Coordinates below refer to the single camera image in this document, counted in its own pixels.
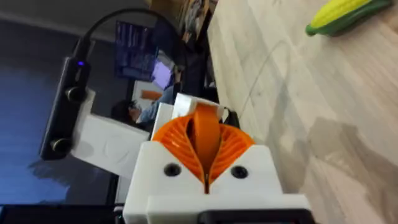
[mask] computer monitor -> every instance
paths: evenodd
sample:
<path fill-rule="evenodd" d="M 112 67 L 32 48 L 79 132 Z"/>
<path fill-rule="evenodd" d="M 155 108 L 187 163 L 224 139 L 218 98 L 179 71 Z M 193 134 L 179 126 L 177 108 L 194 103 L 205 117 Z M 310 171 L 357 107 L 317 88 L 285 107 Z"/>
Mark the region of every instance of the computer monitor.
<path fill-rule="evenodd" d="M 166 89 L 170 84 L 172 70 L 164 65 L 160 60 L 156 60 L 155 69 L 152 73 L 153 83 L 161 89 Z"/>

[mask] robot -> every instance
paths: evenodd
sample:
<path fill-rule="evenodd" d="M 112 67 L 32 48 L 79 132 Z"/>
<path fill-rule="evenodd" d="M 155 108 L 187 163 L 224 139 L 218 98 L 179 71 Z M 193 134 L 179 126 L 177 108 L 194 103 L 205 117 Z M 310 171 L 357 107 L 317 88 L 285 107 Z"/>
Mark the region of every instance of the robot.
<path fill-rule="evenodd" d="M 65 59 L 42 159 L 71 154 L 130 178 L 126 203 L 115 208 L 123 217 L 119 221 L 128 224 L 315 223 L 304 195 L 283 193 L 269 149 L 220 124 L 219 104 L 179 93 L 174 105 L 159 106 L 152 136 L 90 113 L 95 98 L 86 87 L 90 35 L 125 12 L 147 11 L 105 16 Z"/>

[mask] wooden table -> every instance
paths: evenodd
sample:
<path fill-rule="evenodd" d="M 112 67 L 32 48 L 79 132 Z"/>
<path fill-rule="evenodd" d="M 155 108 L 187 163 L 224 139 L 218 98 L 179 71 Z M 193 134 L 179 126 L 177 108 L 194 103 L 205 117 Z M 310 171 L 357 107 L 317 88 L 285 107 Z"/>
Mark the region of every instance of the wooden table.
<path fill-rule="evenodd" d="M 307 37 L 326 2 L 220 0 L 208 29 L 219 98 L 318 222 L 398 223 L 398 7 Z"/>

